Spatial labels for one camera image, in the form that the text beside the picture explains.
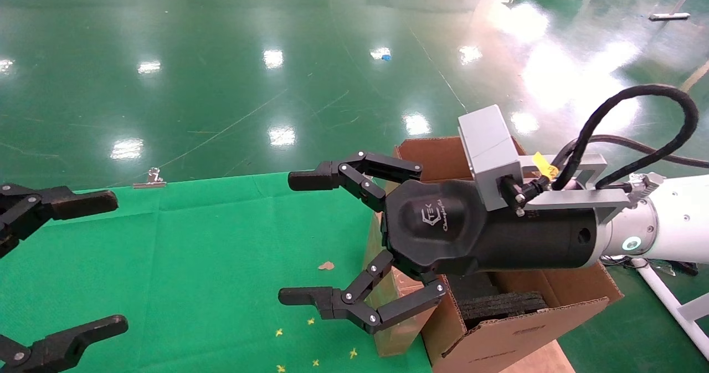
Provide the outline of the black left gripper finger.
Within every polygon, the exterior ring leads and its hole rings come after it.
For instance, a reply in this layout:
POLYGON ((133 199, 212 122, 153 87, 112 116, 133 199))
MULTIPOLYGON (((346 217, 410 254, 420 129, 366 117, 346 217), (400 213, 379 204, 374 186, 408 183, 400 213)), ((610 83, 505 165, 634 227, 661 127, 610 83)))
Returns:
POLYGON ((61 372, 76 367, 86 348, 126 333, 129 323, 123 315, 53 333, 26 347, 2 335, 1 372, 61 372))
POLYGON ((1 257, 49 221, 96 216, 119 208, 113 191, 77 194, 66 186, 33 189, 14 183, 1 188, 1 257))

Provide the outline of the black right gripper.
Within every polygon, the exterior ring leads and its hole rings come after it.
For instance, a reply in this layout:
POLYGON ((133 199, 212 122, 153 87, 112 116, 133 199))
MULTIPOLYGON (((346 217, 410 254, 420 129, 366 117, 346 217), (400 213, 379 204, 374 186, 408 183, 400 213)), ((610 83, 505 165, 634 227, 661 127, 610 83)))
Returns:
POLYGON ((347 289, 283 288, 279 302, 312 305, 323 320, 346 319, 375 334, 441 302, 446 285, 433 274, 575 269, 592 261, 598 231, 592 209, 531 211, 522 217, 507 207, 487 211, 474 181, 422 183, 422 172, 420 163, 364 151, 289 172, 292 191, 343 188, 383 212, 387 250, 347 289), (400 185, 387 194, 374 178, 400 185), (423 288, 370 307, 366 297, 393 267, 408 277, 424 276, 423 288))

